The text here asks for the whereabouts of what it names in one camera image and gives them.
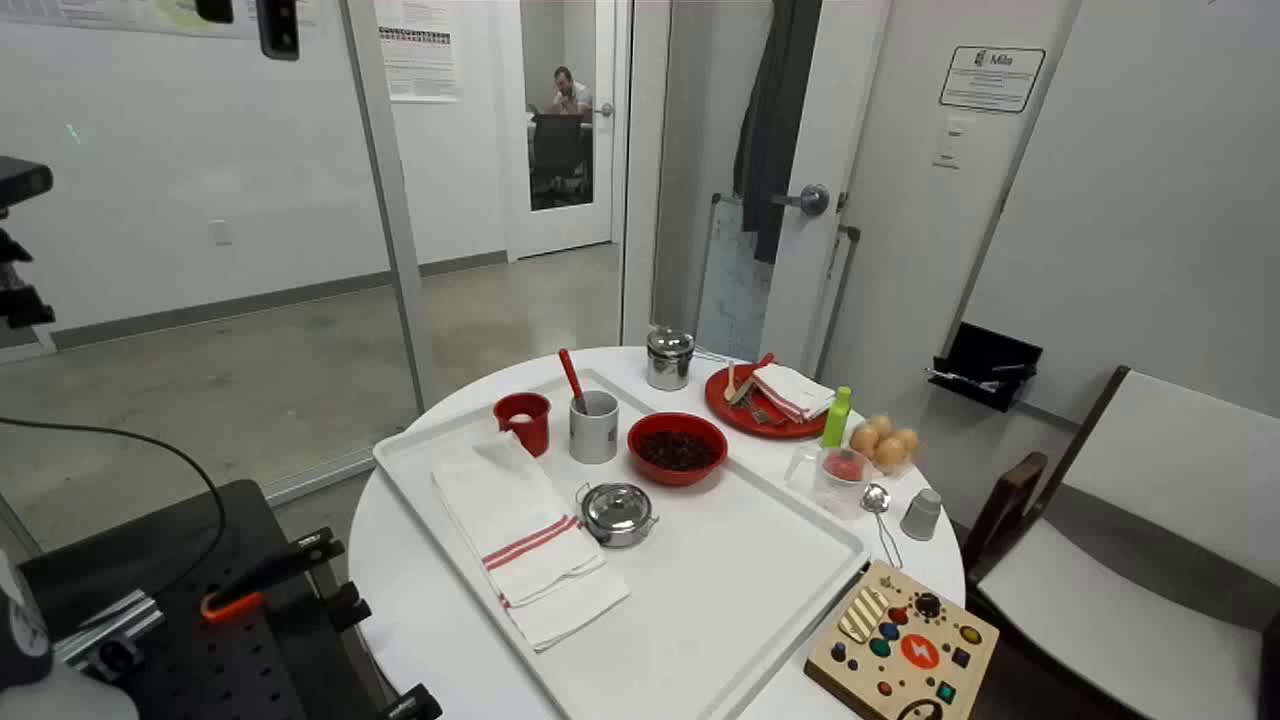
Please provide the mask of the white towel with red stripes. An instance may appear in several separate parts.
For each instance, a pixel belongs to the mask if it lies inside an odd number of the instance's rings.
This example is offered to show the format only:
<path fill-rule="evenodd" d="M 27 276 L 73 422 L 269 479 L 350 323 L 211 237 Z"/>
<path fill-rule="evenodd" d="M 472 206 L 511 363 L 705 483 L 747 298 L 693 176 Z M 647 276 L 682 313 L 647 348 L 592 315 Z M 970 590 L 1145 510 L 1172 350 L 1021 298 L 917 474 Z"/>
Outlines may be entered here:
<path fill-rule="evenodd" d="M 533 653 L 632 595 L 522 438 L 463 449 L 431 483 Z"/>

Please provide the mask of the steel canister with lid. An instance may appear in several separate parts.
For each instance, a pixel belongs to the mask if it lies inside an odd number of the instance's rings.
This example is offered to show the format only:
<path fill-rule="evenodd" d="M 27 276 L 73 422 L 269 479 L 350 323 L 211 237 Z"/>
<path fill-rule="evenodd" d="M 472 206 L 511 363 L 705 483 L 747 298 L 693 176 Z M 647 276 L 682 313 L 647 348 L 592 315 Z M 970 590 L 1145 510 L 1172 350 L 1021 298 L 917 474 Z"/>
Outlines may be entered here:
<path fill-rule="evenodd" d="M 678 326 L 647 332 L 647 385 L 661 390 L 682 390 L 690 385 L 693 334 Z"/>

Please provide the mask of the white mug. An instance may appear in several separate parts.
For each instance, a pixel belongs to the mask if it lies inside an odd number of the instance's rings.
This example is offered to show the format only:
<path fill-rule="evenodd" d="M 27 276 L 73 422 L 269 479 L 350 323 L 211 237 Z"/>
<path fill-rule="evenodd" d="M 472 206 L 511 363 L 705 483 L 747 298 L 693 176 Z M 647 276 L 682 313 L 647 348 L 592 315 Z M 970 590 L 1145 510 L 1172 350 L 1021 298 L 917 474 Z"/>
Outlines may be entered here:
<path fill-rule="evenodd" d="M 614 390 L 590 390 L 574 412 L 567 412 L 567 453 L 579 464 L 604 464 L 618 455 L 618 415 L 619 405 Z"/>

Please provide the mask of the red spoon in mug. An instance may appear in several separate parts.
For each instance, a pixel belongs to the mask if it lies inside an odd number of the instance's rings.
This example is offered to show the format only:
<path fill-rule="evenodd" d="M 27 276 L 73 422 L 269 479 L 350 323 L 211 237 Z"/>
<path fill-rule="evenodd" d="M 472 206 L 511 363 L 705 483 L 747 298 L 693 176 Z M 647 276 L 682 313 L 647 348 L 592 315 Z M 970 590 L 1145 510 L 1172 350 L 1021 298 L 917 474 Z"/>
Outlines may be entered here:
<path fill-rule="evenodd" d="M 574 350 L 567 350 L 567 348 L 556 348 L 556 361 L 561 361 L 561 370 L 565 370 L 565 380 L 567 380 L 567 388 L 574 388 L 574 405 L 577 405 L 579 412 L 590 412 L 590 405 L 583 405 L 583 385 L 579 385 L 579 370 L 577 370 Z"/>

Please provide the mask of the red plate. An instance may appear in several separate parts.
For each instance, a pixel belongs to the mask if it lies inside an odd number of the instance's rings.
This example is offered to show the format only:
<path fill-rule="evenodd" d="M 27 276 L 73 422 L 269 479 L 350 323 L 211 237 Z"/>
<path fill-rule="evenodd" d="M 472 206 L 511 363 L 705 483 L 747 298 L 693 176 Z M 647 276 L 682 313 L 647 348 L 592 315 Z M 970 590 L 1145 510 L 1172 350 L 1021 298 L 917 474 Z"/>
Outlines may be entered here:
<path fill-rule="evenodd" d="M 727 388 L 727 366 L 717 366 L 705 380 L 705 405 L 717 421 L 726 421 L 736 432 L 747 432 L 761 438 L 818 438 L 825 432 L 820 415 L 796 421 L 761 390 L 747 390 L 739 405 L 732 405 L 726 388 Z"/>

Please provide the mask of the red cup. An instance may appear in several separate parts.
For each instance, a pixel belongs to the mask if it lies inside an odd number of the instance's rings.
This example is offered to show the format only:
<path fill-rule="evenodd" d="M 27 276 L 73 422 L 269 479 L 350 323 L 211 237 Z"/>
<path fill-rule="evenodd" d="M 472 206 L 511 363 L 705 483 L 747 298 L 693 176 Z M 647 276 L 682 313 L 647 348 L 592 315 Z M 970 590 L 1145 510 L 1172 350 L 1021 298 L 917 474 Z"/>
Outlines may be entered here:
<path fill-rule="evenodd" d="M 550 412 L 552 405 L 540 390 L 500 397 L 494 415 L 511 432 L 533 455 L 550 453 Z"/>

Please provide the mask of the green bottle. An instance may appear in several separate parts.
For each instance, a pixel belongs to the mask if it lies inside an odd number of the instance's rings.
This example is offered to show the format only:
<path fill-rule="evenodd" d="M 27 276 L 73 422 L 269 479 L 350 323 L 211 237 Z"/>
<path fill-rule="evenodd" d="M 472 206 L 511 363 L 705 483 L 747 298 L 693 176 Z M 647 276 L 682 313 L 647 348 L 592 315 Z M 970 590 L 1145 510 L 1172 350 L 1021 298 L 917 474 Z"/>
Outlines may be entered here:
<path fill-rule="evenodd" d="M 851 412 L 851 388 L 839 385 L 828 412 L 825 412 L 825 432 L 820 432 L 825 453 L 843 449 L 848 412 Z"/>

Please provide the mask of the clear container with red content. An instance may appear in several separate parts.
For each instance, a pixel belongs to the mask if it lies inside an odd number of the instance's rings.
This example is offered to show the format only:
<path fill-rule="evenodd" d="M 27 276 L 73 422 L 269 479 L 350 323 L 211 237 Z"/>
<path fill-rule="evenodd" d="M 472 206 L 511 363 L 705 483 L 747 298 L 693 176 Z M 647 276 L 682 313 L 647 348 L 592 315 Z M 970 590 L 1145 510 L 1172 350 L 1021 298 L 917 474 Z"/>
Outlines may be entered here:
<path fill-rule="evenodd" d="M 858 493 L 864 483 L 868 455 L 851 449 L 828 449 L 818 464 L 818 474 L 828 493 Z"/>

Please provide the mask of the black coat hanging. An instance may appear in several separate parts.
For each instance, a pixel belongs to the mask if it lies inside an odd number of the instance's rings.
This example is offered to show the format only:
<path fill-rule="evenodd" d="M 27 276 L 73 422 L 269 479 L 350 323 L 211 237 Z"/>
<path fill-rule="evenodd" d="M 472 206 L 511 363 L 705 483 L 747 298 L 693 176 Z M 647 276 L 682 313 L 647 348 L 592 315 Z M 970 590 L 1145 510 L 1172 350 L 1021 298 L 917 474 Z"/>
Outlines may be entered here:
<path fill-rule="evenodd" d="M 776 258 L 779 218 L 804 116 L 810 67 L 825 0 L 773 0 L 764 55 L 739 120 L 732 191 L 746 200 L 739 226 L 757 237 L 751 256 Z"/>

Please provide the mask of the metal spoon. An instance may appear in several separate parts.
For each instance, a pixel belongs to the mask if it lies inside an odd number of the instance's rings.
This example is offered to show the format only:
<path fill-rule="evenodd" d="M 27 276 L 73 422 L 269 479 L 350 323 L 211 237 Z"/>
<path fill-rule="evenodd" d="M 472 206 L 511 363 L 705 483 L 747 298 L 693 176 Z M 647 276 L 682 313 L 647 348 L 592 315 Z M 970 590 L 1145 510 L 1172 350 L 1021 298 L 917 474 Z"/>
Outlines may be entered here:
<path fill-rule="evenodd" d="M 891 506 L 891 493 L 884 483 L 868 483 L 864 488 L 864 506 L 872 510 L 877 521 L 877 536 L 879 536 L 879 552 L 888 562 L 906 567 L 906 554 L 901 554 L 901 544 L 888 527 L 888 506 Z"/>

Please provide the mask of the person behind window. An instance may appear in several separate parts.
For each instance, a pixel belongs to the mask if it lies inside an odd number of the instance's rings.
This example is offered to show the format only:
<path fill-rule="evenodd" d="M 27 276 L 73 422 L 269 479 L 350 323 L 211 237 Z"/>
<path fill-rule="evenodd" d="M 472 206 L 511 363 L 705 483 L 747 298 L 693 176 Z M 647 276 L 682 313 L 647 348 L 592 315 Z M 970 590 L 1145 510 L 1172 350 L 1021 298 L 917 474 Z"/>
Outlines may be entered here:
<path fill-rule="evenodd" d="M 567 67 L 556 67 L 550 116 L 590 116 L 590 113 L 592 113 L 592 91 Z"/>

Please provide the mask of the wooden busy board with buttons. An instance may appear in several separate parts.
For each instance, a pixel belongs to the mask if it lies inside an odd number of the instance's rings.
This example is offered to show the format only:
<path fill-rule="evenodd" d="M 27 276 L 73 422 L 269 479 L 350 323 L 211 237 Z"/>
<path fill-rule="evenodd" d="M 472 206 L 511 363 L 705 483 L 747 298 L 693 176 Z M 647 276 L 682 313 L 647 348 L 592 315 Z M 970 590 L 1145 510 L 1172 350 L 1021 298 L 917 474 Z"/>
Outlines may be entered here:
<path fill-rule="evenodd" d="M 972 720 L 999 626 L 868 560 L 810 636 L 804 677 L 864 720 Z"/>

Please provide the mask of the black perforated mounting table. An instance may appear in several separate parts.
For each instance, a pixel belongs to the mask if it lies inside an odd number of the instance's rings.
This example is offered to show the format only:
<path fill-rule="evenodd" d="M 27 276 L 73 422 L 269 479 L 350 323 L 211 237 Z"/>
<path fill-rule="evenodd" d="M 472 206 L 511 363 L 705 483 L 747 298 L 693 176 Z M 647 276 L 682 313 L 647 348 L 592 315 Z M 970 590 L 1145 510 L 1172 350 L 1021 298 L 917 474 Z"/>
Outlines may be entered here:
<path fill-rule="evenodd" d="M 371 614 L 333 580 L 333 527 L 285 536 L 251 479 L 179 500 L 34 554 L 37 609 L 80 666 L 139 720 L 441 720 L 441 698 L 392 693 L 356 622 Z"/>

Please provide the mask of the black wall file holder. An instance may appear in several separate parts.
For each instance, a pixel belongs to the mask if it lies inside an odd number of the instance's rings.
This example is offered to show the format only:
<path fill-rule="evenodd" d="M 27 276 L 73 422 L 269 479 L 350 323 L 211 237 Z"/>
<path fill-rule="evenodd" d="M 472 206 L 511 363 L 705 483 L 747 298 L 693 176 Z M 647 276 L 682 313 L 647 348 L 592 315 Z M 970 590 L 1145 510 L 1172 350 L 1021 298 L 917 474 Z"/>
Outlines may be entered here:
<path fill-rule="evenodd" d="M 933 361 L 927 380 L 983 406 L 1007 412 L 1040 366 L 1043 348 L 962 323 L 951 344 Z"/>

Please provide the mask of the wall notice sign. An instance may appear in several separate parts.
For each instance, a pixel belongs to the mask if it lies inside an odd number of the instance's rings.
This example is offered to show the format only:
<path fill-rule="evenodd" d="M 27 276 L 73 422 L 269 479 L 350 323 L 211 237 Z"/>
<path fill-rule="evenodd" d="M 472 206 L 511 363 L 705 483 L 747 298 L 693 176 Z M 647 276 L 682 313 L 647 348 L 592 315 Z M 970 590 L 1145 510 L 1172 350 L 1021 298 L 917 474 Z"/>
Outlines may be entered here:
<path fill-rule="evenodd" d="M 1021 116 L 1032 101 L 1043 61 L 1043 49 L 957 44 L 942 83 L 942 103 Z"/>

